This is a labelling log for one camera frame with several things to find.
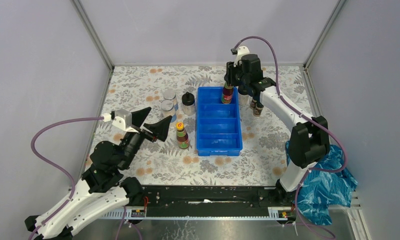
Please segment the sauce bottle red label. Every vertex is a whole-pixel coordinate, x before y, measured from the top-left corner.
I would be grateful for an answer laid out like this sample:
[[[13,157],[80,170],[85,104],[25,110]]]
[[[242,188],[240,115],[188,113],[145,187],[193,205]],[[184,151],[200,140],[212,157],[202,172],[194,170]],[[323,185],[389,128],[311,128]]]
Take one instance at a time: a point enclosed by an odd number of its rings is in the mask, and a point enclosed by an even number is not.
[[[232,102],[234,87],[231,84],[225,83],[222,88],[221,102],[223,104],[230,104]]]

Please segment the yellow cap sauce bottle front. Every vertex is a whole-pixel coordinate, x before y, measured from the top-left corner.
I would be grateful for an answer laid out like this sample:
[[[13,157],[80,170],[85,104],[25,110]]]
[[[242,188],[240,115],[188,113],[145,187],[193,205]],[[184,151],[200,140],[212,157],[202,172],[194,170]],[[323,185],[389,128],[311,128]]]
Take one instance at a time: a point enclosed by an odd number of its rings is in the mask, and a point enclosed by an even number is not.
[[[187,149],[190,146],[189,136],[183,122],[177,122],[176,125],[176,140],[181,149]]]

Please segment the clear jar black knob lid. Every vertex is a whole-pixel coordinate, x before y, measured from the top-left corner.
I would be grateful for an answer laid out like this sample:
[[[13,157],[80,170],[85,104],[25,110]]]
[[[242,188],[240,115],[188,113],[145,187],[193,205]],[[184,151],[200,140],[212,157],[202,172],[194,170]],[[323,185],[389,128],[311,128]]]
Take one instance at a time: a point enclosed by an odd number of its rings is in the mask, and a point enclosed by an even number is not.
[[[196,104],[195,104],[195,96],[186,92],[181,97],[182,101],[182,110],[187,116],[192,116],[196,113]]]

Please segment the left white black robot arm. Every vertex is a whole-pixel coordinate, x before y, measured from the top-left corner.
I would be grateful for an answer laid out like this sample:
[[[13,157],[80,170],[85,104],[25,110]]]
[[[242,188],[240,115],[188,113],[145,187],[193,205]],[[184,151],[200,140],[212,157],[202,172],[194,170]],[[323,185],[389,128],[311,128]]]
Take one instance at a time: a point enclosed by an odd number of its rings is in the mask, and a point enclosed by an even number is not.
[[[123,171],[130,167],[144,141],[167,139],[172,117],[149,124],[145,120],[150,111],[150,107],[133,112],[120,109],[98,117],[124,131],[124,137],[118,144],[99,142],[90,155],[90,167],[80,179],[70,179],[69,193],[45,213],[25,219],[30,239],[70,240],[116,208],[148,204],[138,179],[125,177]]]

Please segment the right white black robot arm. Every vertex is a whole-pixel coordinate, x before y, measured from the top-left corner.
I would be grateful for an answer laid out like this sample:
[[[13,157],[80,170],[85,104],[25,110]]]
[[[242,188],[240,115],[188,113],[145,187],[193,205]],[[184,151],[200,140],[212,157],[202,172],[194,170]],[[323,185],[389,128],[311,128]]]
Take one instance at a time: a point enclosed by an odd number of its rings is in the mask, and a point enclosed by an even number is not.
[[[289,205],[294,191],[308,170],[328,154],[330,149],[328,122],[296,108],[280,90],[278,81],[264,77],[261,61],[256,54],[244,54],[226,63],[224,80],[237,87],[241,94],[253,97],[261,107],[270,109],[290,130],[288,156],[290,162],[278,180],[275,201]]]

